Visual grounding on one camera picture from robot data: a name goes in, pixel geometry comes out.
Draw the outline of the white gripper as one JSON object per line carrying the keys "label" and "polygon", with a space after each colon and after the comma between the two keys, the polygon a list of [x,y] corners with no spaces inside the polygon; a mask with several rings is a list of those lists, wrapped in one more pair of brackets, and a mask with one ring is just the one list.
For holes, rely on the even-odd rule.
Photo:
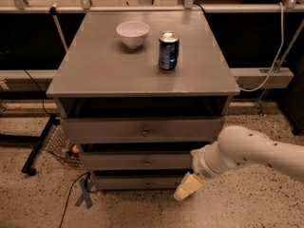
{"label": "white gripper", "polygon": [[173,197],[175,200],[185,200],[201,188],[201,180],[210,181],[219,177],[219,174],[212,170],[205,159],[205,148],[191,151],[192,169],[195,174],[187,172],[180,185],[177,187]]}

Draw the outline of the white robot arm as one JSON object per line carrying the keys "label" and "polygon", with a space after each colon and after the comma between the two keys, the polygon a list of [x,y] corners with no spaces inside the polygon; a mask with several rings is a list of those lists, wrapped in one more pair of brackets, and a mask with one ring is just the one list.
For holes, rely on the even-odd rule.
{"label": "white robot arm", "polygon": [[203,181],[251,164],[267,165],[297,181],[304,181],[303,146],[276,142],[243,126],[223,128],[215,142],[192,150],[191,155],[193,173],[185,174],[174,193],[175,200],[184,200],[198,191]]}

